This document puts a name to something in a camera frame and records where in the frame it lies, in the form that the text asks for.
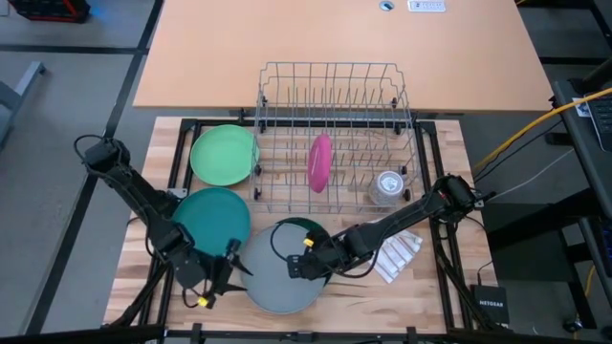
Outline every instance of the dish rack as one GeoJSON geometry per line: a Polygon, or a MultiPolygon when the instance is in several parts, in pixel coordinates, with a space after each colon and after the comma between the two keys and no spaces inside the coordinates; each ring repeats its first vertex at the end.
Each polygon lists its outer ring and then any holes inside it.
{"type": "Polygon", "coordinates": [[[289,213],[389,213],[412,201],[420,178],[404,74],[392,63],[269,62],[260,73],[250,176],[251,210],[289,213]],[[332,140],[327,186],[308,184],[318,135],[332,140]],[[372,202],[383,171],[403,176],[396,204],[372,202]]]}

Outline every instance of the white wire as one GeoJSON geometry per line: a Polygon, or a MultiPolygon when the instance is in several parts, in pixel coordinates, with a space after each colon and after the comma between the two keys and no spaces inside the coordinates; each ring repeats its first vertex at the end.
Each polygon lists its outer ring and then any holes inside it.
{"type": "Polygon", "coordinates": [[[531,178],[530,178],[529,180],[527,180],[526,182],[520,183],[519,185],[517,185],[517,186],[515,186],[515,187],[513,187],[513,188],[511,188],[511,189],[508,189],[508,190],[506,190],[506,191],[504,191],[504,192],[500,193],[499,195],[496,195],[495,197],[491,198],[491,199],[489,200],[489,202],[490,202],[490,201],[492,201],[492,200],[494,200],[494,199],[496,199],[496,198],[500,198],[500,197],[502,197],[502,196],[504,196],[504,195],[506,195],[506,194],[509,194],[509,193],[511,193],[511,192],[513,192],[513,191],[515,191],[515,190],[517,190],[517,189],[519,189],[519,188],[521,188],[521,187],[523,187],[523,186],[527,185],[528,183],[533,182],[533,181],[534,181],[534,179],[536,179],[537,177],[539,177],[539,176],[540,176],[542,173],[546,172],[546,170],[548,170],[549,168],[553,167],[553,165],[554,165],[555,163],[559,162],[561,159],[565,158],[565,156],[567,156],[568,154],[570,154],[570,153],[572,153],[572,152],[574,152],[574,148],[572,148],[572,149],[568,150],[568,151],[567,151],[567,152],[565,152],[563,155],[561,155],[560,157],[556,158],[556,159],[555,159],[553,162],[549,163],[549,164],[548,164],[548,166],[546,166],[546,167],[542,168],[542,170],[541,170],[541,171],[537,172],[537,174],[535,174],[535,176],[531,177],[531,178]]]}

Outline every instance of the green plate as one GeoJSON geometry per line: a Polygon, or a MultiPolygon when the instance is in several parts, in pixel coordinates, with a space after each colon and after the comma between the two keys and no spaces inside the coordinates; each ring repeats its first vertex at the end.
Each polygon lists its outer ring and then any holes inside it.
{"type": "Polygon", "coordinates": [[[230,124],[206,131],[195,141],[189,156],[193,173],[203,182],[217,186],[243,181],[258,160],[259,148],[252,132],[230,124]]]}
{"type": "Polygon", "coordinates": [[[233,191],[209,187],[185,198],[172,215],[191,234],[195,247],[211,255],[224,255],[230,239],[247,243],[251,215],[245,202],[233,191]]]}

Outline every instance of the teal plate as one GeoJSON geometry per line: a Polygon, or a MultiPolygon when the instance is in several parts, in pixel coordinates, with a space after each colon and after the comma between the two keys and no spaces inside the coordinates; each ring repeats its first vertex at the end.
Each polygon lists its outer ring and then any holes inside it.
{"type": "Polygon", "coordinates": [[[211,255],[224,255],[230,239],[240,240],[243,246],[251,233],[247,204],[233,191],[221,187],[187,196],[172,220],[185,226],[197,249],[211,255]]]}

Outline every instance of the wooden table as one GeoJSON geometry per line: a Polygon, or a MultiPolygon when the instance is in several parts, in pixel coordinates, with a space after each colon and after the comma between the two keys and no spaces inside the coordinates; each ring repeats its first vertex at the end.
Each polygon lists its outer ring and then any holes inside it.
{"type": "MultiPolygon", "coordinates": [[[[181,120],[181,118],[156,120],[142,175],[159,189],[165,189],[167,186],[181,120]]],[[[460,175],[471,183],[470,166],[459,122],[436,120],[435,125],[445,172],[460,175]]],[[[186,168],[190,141],[191,138],[186,138],[182,171],[186,168]]],[[[427,151],[427,158],[432,173],[431,178],[435,180],[430,150],[427,151]]],[[[239,183],[231,189],[244,196],[248,184],[248,182],[239,183]]],[[[422,183],[417,184],[414,197],[420,198],[423,187],[422,183]]],[[[204,186],[194,177],[191,191],[204,186]]],[[[287,213],[268,214],[252,211],[251,230],[256,233],[288,216],[287,213]]],[[[472,212],[470,216],[481,220],[478,212],[472,212]]],[[[311,214],[308,217],[321,223],[326,229],[337,232],[355,223],[375,219],[377,215],[311,214]]],[[[188,309],[181,300],[181,288],[175,283],[168,310],[167,326],[173,330],[188,330],[192,323],[200,322],[204,324],[204,329],[209,331],[306,330],[327,333],[405,333],[405,327],[414,326],[418,333],[444,333],[446,327],[428,221],[423,221],[409,230],[421,236],[424,242],[415,259],[391,284],[386,284],[376,272],[357,280],[334,276],[325,287],[323,294],[307,310],[290,315],[273,315],[258,309],[243,292],[232,292],[222,296],[213,310],[188,309]]],[[[457,241],[466,282],[475,283],[478,268],[492,259],[487,235],[478,224],[465,220],[459,225],[457,241]]],[[[150,258],[144,249],[144,227],[139,222],[135,222],[127,229],[104,322],[119,317],[133,301],[146,281],[149,262],[150,258]]],[[[351,273],[359,273],[362,269],[365,267],[351,273]]],[[[237,272],[234,273],[231,280],[239,284],[237,275],[237,272]]],[[[482,277],[485,284],[496,284],[492,265],[483,269],[482,277]]],[[[448,284],[455,324],[461,326],[459,298],[452,284],[450,282],[448,284]]],[[[159,308],[160,291],[161,288],[158,288],[154,298],[152,308],[154,314],[159,308]]]]}
{"type": "Polygon", "coordinates": [[[252,108],[271,61],[388,62],[410,107],[546,111],[552,91],[514,0],[166,0],[134,105],[252,108]]]}

